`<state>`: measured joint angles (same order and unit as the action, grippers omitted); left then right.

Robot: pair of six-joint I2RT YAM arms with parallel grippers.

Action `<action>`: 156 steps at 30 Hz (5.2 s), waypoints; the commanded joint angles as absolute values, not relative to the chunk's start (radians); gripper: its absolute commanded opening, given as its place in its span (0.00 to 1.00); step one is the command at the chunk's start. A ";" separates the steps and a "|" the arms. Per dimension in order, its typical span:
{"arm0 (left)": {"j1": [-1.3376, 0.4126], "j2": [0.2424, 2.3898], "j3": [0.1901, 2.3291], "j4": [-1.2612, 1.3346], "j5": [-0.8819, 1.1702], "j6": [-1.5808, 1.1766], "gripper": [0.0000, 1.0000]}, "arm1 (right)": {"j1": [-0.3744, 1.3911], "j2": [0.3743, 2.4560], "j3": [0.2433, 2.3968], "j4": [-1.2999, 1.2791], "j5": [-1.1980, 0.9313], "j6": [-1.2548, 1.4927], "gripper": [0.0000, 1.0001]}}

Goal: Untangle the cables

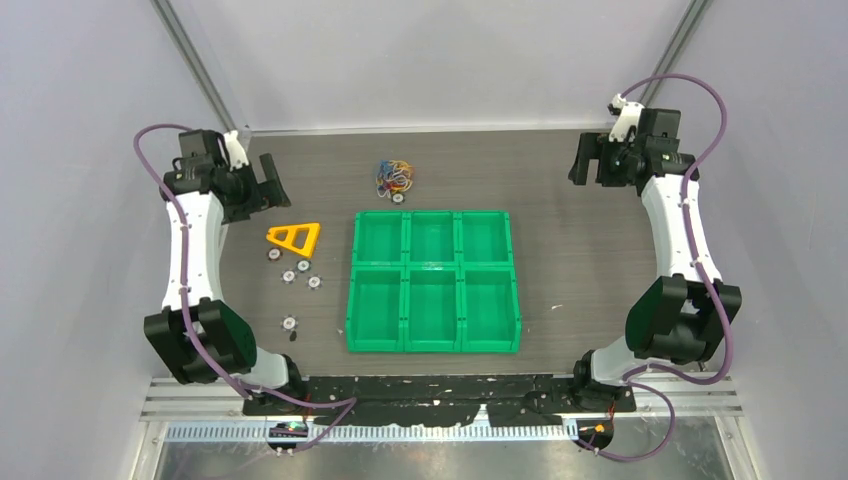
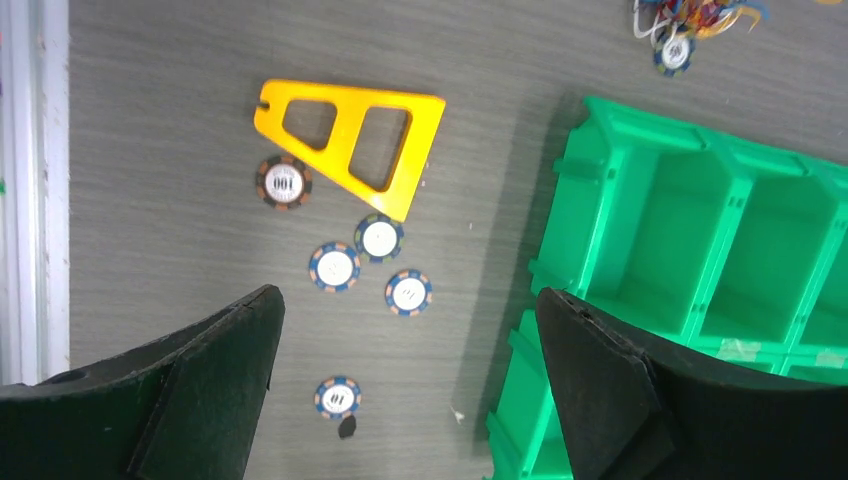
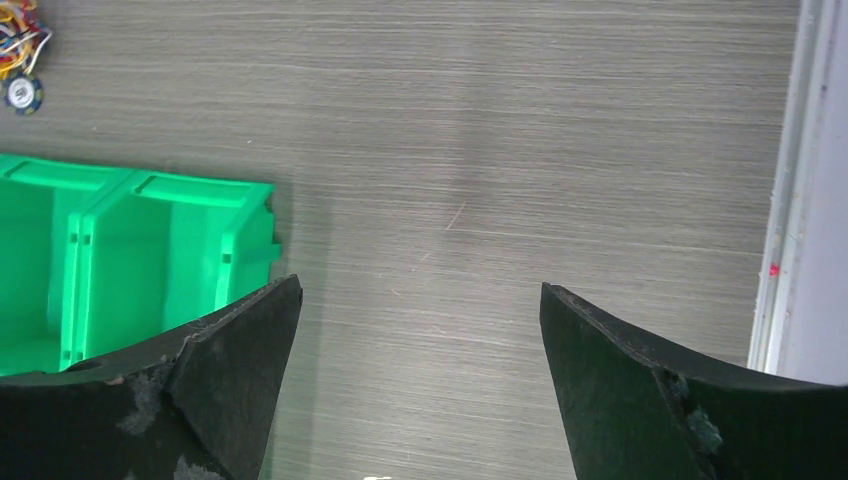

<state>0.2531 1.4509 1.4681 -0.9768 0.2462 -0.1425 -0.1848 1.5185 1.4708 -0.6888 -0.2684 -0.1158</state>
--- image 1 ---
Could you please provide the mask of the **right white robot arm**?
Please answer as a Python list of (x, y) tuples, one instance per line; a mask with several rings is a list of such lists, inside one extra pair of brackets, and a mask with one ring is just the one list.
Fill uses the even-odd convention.
[(597, 161), (596, 183), (635, 188), (651, 226), (657, 278), (628, 312), (623, 336), (575, 363), (571, 397), (589, 411), (621, 400), (627, 381), (641, 373), (710, 360), (742, 303), (707, 246), (696, 159), (678, 150), (680, 112), (622, 97), (608, 110), (611, 131), (581, 134), (568, 178), (586, 184)]

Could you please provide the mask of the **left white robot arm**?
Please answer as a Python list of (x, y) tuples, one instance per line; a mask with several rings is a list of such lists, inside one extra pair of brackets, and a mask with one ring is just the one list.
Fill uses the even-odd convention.
[(268, 396), (284, 414), (298, 412), (306, 385), (293, 360), (256, 343), (248, 323), (224, 300), (220, 261), (231, 224), (274, 207), (288, 207), (271, 155), (263, 154), (258, 180), (235, 131), (220, 133), (175, 125), (180, 154), (158, 175), (141, 149), (133, 147), (157, 183), (168, 213), (170, 267), (158, 312), (144, 319), (146, 339), (181, 384), (226, 382), (245, 399)]

